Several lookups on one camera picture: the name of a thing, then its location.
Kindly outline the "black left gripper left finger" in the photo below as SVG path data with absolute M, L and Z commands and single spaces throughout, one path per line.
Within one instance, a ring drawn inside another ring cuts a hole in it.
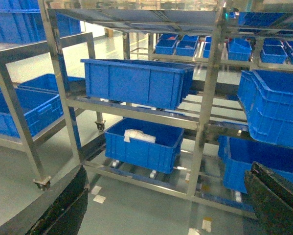
M 88 176 L 78 165 L 17 215 L 0 235 L 76 235 L 88 207 Z

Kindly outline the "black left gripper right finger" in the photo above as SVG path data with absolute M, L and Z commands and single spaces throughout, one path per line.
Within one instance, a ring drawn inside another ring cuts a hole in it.
M 244 182 L 251 205 L 269 235 L 293 235 L 293 183 L 253 162 Z

